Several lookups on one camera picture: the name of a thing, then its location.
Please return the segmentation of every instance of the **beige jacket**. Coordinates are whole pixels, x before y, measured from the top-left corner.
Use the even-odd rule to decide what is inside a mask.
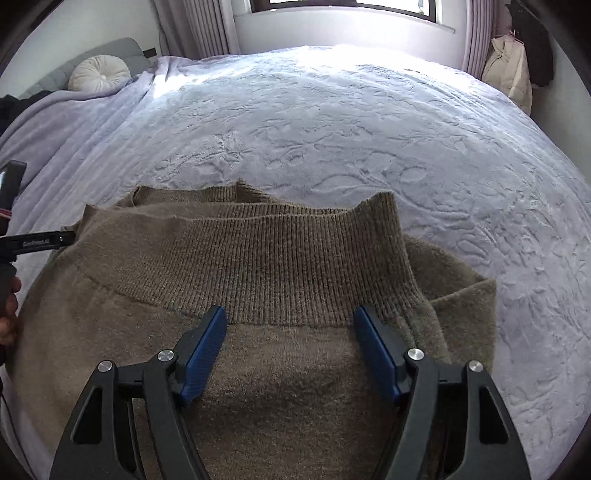
[[[523,43],[510,35],[493,38],[491,43],[493,51],[486,62],[482,81],[503,92],[529,115],[532,90]]]

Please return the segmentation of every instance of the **brown sweater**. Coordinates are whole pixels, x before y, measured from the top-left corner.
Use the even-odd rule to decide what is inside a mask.
[[[395,412],[352,333],[362,303],[445,361],[492,365],[495,282],[403,235],[391,193],[311,209],[242,182],[196,192],[140,187],[88,206],[22,307],[9,371],[55,449],[98,362],[147,360],[213,304],[230,325],[206,392],[186,413],[216,479],[371,477]],[[143,409],[138,435],[159,478]]]

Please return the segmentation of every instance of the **white round cushion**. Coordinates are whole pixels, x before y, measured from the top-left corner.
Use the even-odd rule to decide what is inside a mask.
[[[68,90],[103,92],[131,77],[123,60],[111,55],[97,55],[81,62],[70,75]]]

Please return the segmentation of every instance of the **gray upholstered headboard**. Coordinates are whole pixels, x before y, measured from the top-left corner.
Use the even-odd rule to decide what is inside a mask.
[[[120,38],[119,40],[85,51],[70,61],[65,62],[62,66],[45,75],[35,85],[27,89],[21,95],[21,99],[29,98],[31,95],[35,95],[42,90],[51,90],[52,92],[67,90],[68,80],[77,65],[94,55],[113,55],[114,57],[119,57],[129,67],[132,77],[150,67],[150,61],[144,57],[142,49],[133,38]]]

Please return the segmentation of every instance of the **gray curtain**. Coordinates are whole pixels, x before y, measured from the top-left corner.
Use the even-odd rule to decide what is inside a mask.
[[[462,70],[480,79],[488,57],[495,22],[494,0],[467,1],[466,50]]]
[[[240,53],[230,0],[153,0],[163,51],[192,60]]]

